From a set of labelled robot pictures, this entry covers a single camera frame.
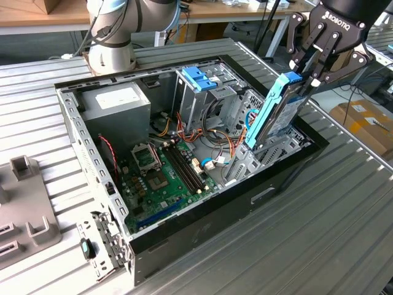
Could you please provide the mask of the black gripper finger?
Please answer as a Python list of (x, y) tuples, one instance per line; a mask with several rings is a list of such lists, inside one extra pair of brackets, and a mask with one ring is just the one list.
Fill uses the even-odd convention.
[(365, 68), (375, 60), (374, 54), (369, 52), (365, 44), (361, 42), (353, 49), (353, 53), (344, 67), (336, 71), (332, 71), (331, 69), (328, 70), (327, 62), (330, 57), (335, 55), (333, 51), (336, 51), (336, 47), (340, 40), (341, 34), (337, 31), (334, 31), (328, 38), (317, 61), (316, 67), (309, 75), (307, 82), (302, 88), (302, 97), (305, 99), (305, 102), (311, 98), (311, 95), (321, 84), (330, 84), (342, 80), (355, 71)]
[(319, 22), (311, 26), (307, 14), (294, 12), (289, 18), (287, 32), (287, 53), (291, 54), (289, 67), (293, 72), (301, 73), (316, 49), (313, 45), (320, 38), (326, 25)]

